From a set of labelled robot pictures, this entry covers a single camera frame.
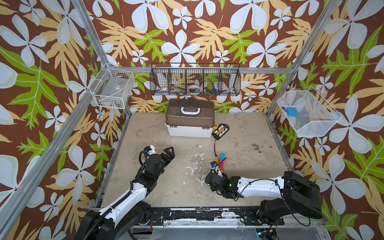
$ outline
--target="battery charger board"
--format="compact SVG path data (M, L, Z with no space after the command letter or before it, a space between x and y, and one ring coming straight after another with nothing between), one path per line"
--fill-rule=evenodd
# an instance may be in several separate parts
M214 137L217 140L220 140L224 134L226 134L229 131L229 125L220 123L216 130L213 131L212 137Z

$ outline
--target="stained floor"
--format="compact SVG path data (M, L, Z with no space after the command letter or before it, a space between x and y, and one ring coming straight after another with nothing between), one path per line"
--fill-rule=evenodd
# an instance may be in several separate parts
M272 178L286 165L261 113L216 114L215 122L230 130L216 142L217 153L227 155L228 177ZM219 207L259 205L267 197L247 197L235 202L211 192L204 179L215 160L214 138L171 137L165 114L134 114L129 122L102 206L112 203L129 188L140 167L138 155L153 145L160 154L174 147L175 159L165 168L155 189L144 199L152 207Z

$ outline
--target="wall-mounted wire shelf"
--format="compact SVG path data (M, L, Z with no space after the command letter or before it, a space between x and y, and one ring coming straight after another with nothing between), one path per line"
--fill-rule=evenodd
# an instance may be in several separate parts
M297 137L323 137L341 118L341 114L315 89L287 91L277 104L294 128ZM288 107L296 108L298 116L288 116L283 109Z
M134 83L133 72L110 68L100 72L92 96L97 106L124 109Z
M237 96L240 94L240 64L226 64L230 67L212 63L199 63L200 66L197 67L164 65L163 63L151 64L149 79L152 95Z

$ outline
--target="brown plastic lid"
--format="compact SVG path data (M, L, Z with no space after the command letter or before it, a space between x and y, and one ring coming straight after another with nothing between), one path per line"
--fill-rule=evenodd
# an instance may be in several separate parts
M171 99L166 112L170 126L214 127L215 104L211 101Z

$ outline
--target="blue object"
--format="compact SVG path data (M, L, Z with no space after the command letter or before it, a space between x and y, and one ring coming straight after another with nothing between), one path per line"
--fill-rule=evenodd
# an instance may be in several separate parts
M298 117L299 116L299 113L297 112L296 108L288 107L286 109L286 112L287 112L288 116L290 116L290 117Z

